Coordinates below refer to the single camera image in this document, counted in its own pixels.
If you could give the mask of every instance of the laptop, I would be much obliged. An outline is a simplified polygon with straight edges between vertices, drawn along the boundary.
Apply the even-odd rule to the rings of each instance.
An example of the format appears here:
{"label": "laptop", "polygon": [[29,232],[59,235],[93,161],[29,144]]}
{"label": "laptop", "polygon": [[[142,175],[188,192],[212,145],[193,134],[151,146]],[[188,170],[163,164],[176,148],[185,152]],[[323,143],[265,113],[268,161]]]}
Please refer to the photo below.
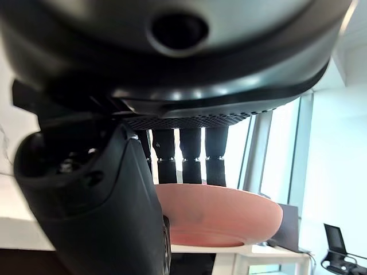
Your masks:
{"label": "laptop", "polygon": [[275,235],[268,240],[268,244],[280,246],[297,253],[307,253],[307,251],[298,247],[298,207],[280,203],[279,206],[283,210],[282,223]]}

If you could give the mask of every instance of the white wall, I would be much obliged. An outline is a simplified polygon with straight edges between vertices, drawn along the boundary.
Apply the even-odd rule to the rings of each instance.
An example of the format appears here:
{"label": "white wall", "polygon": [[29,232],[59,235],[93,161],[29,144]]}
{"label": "white wall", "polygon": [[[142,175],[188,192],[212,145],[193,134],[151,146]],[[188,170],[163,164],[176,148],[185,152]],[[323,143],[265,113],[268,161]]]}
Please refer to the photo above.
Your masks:
{"label": "white wall", "polygon": [[314,97],[300,231],[300,246],[317,255],[317,274],[325,275],[323,223],[341,228],[349,253],[367,257],[367,47],[346,61],[348,87]]}
{"label": "white wall", "polygon": [[[38,131],[36,116],[12,105],[11,84],[13,73],[6,62],[0,37],[0,124],[9,138],[9,158],[13,160],[16,148],[24,137]],[[3,136],[0,132],[0,172],[11,174],[13,169],[3,157]]]}

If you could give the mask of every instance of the black monitor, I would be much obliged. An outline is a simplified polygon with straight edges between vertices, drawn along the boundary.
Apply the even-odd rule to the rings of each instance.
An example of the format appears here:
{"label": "black monitor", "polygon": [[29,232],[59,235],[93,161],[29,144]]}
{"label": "black monitor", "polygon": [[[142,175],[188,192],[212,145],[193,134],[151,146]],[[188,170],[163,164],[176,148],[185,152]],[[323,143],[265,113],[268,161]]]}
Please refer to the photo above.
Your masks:
{"label": "black monitor", "polygon": [[283,210],[280,228],[271,238],[276,245],[290,251],[299,252],[298,248],[298,208],[279,204]]}
{"label": "black monitor", "polygon": [[324,223],[329,250],[341,254],[347,254],[340,228]]}

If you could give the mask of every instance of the black plastic housing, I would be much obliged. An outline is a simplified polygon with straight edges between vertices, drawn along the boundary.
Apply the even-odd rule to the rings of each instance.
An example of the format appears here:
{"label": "black plastic housing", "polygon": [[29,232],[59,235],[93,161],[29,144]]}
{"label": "black plastic housing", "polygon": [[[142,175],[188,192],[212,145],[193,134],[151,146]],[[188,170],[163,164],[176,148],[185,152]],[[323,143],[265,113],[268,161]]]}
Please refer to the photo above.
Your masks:
{"label": "black plastic housing", "polygon": [[76,275],[165,274],[162,209],[136,136],[117,126],[86,164],[63,174],[42,146],[41,133],[22,142],[14,175],[66,267]]}

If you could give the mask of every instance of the cable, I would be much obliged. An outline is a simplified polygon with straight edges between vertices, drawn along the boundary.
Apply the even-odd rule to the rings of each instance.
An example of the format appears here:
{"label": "cable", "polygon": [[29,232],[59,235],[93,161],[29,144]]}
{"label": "cable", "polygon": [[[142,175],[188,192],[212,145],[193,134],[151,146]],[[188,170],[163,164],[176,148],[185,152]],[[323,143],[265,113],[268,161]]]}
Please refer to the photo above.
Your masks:
{"label": "cable", "polygon": [[2,154],[4,158],[7,160],[7,162],[10,163],[10,165],[13,166],[13,162],[11,162],[9,155],[7,154],[7,150],[9,149],[9,138],[6,135],[6,132],[3,128],[3,126],[0,124],[0,132],[3,134],[2,138]]}
{"label": "cable", "polygon": [[12,175],[12,174],[7,174],[7,173],[4,173],[4,172],[0,172],[0,175],[1,176],[10,176],[10,177],[14,177],[14,175]]}
{"label": "cable", "polygon": [[311,258],[311,262],[313,262],[313,266],[311,268],[311,275],[314,275],[316,271],[317,262],[314,256],[311,254],[311,252],[307,252],[306,254]]}

